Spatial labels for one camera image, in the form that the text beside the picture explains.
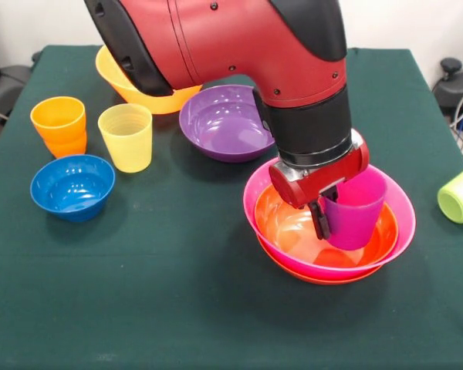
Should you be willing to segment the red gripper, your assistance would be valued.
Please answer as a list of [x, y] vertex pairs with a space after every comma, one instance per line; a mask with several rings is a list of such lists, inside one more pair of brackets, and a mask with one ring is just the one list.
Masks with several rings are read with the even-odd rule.
[[355, 129], [351, 130], [351, 140], [352, 148], [344, 156], [313, 170], [294, 169], [282, 160], [269, 167], [272, 185], [287, 204], [295, 208], [308, 204], [319, 240], [330, 238], [329, 221], [319, 196], [337, 202], [336, 185], [363, 172], [370, 162], [367, 143]]

